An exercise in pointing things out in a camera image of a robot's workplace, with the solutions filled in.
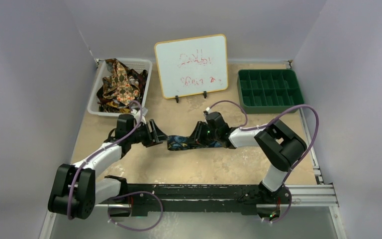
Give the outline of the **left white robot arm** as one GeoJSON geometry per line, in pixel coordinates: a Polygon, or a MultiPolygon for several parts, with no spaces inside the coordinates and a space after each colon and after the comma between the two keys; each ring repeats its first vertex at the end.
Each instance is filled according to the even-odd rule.
{"type": "Polygon", "coordinates": [[[91,155],[75,164],[61,164],[54,178],[47,209],[65,215],[68,219],[86,219],[95,205],[112,199],[124,203],[130,196],[127,180],[118,176],[105,176],[97,182],[109,166],[121,160],[134,144],[151,147],[167,141],[151,119],[141,114],[119,115],[103,144],[91,155]]]}

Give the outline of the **blue floral necktie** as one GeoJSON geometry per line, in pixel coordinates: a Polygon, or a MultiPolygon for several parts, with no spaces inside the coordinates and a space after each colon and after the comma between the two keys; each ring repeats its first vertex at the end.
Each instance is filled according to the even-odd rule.
{"type": "Polygon", "coordinates": [[[197,138],[196,136],[170,135],[167,140],[167,150],[185,151],[203,148],[222,148],[220,142],[210,138],[197,138]]]}

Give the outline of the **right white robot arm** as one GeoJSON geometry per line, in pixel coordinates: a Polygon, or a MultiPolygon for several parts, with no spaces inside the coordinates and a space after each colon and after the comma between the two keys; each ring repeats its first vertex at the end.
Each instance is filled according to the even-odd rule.
{"type": "Polygon", "coordinates": [[[206,115],[198,121],[186,144],[208,148],[219,143],[223,148],[258,146],[270,162],[270,167],[261,181],[260,198],[267,203],[279,196],[279,188],[291,167],[307,150],[306,143],[281,120],[254,129],[230,127],[219,112],[206,115]]]}

